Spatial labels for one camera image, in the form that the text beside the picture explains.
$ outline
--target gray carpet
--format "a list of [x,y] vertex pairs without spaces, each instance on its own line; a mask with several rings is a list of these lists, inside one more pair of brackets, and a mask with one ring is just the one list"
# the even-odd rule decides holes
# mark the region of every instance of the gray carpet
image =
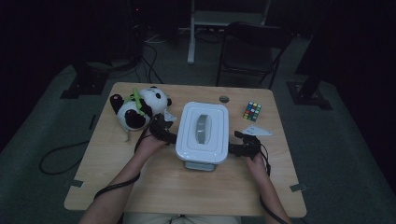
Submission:
[[[213,35],[199,35],[216,40]],[[187,65],[188,35],[177,42],[156,38],[150,43],[158,52],[154,69],[165,84],[214,86],[219,44],[197,41],[195,64]],[[396,198],[381,175],[369,148],[337,94],[336,88],[321,83],[320,91],[333,110],[295,105],[286,82],[304,82],[295,75],[309,40],[295,37],[285,52],[273,92],[282,119],[291,156],[307,208],[304,218],[293,223],[396,223]],[[154,51],[144,48],[151,62]],[[44,175],[38,164],[44,154],[90,139],[92,116],[99,117],[115,82],[147,82],[148,68],[110,75],[102,95],[82,95],[75,100],[60,99],[75,72],[66,67],[49,85],[28,120],[0,154],[0,223],[77,223],[82,212],[64,209],[64,198],[77,167],[62,175]],[[159,83],[151,75],[154,83]],[[265,88],[255,77],[229,75],[221,86]],[[77,161],[86,145],[72,147],[48,158],[47,170],[60,170]],[[243,217],[244,223],[263,223],[262,217]]]

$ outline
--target small round object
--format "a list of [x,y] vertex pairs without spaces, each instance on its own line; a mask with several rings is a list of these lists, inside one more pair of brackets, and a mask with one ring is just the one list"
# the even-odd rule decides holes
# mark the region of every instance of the small round object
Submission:
[[222,103],[228,103],[229,101],[230,101],[230,98],[228,98],[228,96],[220,96],[220,98],[219,98],[219,100],[222,102]]

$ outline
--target person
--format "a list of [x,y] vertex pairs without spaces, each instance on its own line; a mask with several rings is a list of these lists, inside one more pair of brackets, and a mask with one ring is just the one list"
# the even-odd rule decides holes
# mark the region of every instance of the person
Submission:
[[[167,143],[159,140],[149,129],[143,131],[143,138],[139,139],[135,148],[135,153],[132,158],[126,163],[122,170],[116,175],[116,177],[108,184],[109,186],[117,185],[131,179],[137,179],[140,176],[140,171],[145,165],[146,161],[154,155],[156,152],[161,150]],[[270,212],[276,214],[276,217],[281,218],[285,223],[291,223],[287,216],[272,184],[268,174],[265,172],[265,164],[262,159],[262,155],[257,154],[252,160],[249,157],[245,158],[249,171],[260,189],[262,202],[270,210]],[[89,223],[118,223],[120,217],[123,214],[125,205],[129,200],[129,195],[134,188],[134,184],[124,186],[122,188],[109,190],[105,193],[100,194],[93,200],[89,208],[86,210],[80,220],[80,224]],[[147,224],[150,223],[176,223],[173,222],[175,219],[186,218],[189,222],[186,223],[241,223],[240,217],[215,217],[215,216],[199,216],[199,217],[188,217],[188,216],[175,216],[169,215],[145,215],[145,214],[129,214],[126,213],[124,217],[124,224],[136,223],[136,224]],[[265,223],[279,223],[274,217],[268,212],[264,215]]]

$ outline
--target small white object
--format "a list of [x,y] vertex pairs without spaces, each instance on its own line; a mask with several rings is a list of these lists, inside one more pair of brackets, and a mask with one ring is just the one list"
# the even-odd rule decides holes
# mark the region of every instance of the small white object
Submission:
[[244,131],[242,131],[242,133],[249,134],[249,135],[256,135],[256,136],[259,136],[259,135],[273,135],[272,132],[267,131],[267,130],[262,129],[262,128],[259,128],[259,127],[256,127],[254,125],[250,125],[250,127],[246,128]]
[[227,107],[196,102],[184,106],[176,142],[177,156],[181,160],[186,163],[220,164],[227,159],[228,145]]
[[165,121],[177,120],[177,118],[175,116],[173,116],[171,113],[169,113],[169,111],[167,111],[166,109],[165,109],[165,111],[163,111],[163,116],[165,118]]

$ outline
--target dark background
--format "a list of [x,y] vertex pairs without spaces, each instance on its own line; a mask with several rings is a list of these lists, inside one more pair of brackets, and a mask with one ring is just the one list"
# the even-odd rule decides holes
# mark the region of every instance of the dark background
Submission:
[[[197,9],[238,7],[237,1],[224,2],[203,1]],[[244,2],[244,10],[255,11],[261,3]],[[134,13],[128,14],[125,8]],[[129,25],[143,22],[176,37],[177,27],[189,26],[190,8],[188,1],[178,0],[132,1],[129,5],[104,0],[2,0],[0,149],[67,65],[109,63],[114,54],[129,57],[139,51],[138,45],[123,52],[123,45],[114,44],[122,43],[118,38],[125,35],[115,34],[126,32],[128,15],[132,17]],[[296,72],[337,88],[393,190],[395,8],[395,1],[277,0],[267,19],[267,24],[285,26],[296,35],[313,36]]]

